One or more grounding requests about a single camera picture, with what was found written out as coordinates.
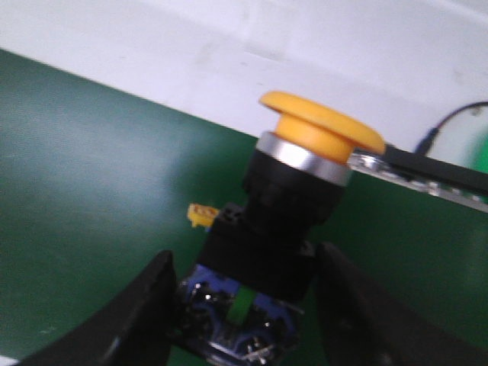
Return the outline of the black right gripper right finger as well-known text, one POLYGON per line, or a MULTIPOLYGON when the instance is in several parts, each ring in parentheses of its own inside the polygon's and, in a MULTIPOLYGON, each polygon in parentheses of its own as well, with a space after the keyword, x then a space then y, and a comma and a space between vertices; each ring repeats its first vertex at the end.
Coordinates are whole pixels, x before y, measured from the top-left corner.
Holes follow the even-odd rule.
POLYGON ((487 352, 394 299, 336 246, 316 248, 316 306, 330 365, 485 365, 487 352))

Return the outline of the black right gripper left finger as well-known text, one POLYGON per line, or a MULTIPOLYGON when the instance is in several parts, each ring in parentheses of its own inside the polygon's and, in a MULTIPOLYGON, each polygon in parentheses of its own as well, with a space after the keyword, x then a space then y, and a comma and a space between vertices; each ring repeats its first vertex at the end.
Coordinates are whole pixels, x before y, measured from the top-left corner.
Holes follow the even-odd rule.
POLYGON ((166 365, 174 314, 172 252, 159 252, 109 303, 19 365, 166 365))

